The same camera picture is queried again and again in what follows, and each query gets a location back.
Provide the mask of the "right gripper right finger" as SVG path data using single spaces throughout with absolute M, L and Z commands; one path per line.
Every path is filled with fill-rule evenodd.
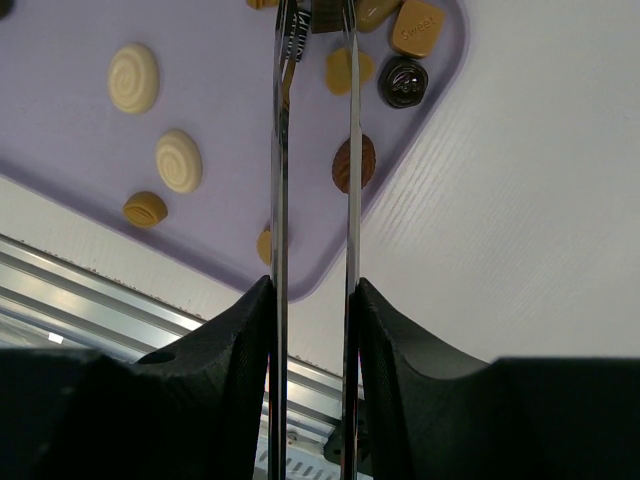
M 355 299 L 377 479 L 635 479 L 635 358 L 483 362 L 362 280 Z

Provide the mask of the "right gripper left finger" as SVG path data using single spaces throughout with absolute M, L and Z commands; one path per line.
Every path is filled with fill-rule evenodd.
M 1 353 L 5 479 L 249 479 L 273 284 L 134 363 L 91 349 Z

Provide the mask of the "metal tongs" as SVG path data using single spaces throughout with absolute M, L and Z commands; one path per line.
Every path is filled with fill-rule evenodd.
M 359 44 L 355 6 L 341 3 L 350 68 L 350 158 L 346 252 L 340 477 L 358 476 L 359 333 L 355 293 L 360 280 L 362 128 Z M 275 330 L 269 348 L 268 477 L 286 477 L 288 412 L 288 137 L 290 88 L 299 39 L 297 3 L 281 1 L 275 24 L 273 128 L 271 140 L 271 279 L 275 288 Z

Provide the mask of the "tan fluted round chocolate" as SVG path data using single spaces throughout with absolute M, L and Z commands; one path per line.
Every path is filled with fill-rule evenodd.
M 260 260 L 267 266 L 271 265 L 272 256 L 272 238 L 271 230 L 269 228 L 264 229 L 258 236 L 256 241 L 256 251 Z

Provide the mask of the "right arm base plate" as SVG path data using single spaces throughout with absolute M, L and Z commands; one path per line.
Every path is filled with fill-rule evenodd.
M 336 427 L 323 447 L 324 458 L 340 465 L 342 456 L 342 427 Z M 360 472 L 371 469 L 371 448 L 368 427 L 359 422 L 357 427 L 357 467 Z

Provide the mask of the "brown square chocolate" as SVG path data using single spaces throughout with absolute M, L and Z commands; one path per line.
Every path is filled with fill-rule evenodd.
M 311 1 L 311 32 L 322 34 L 343 29 L 341 0 Z

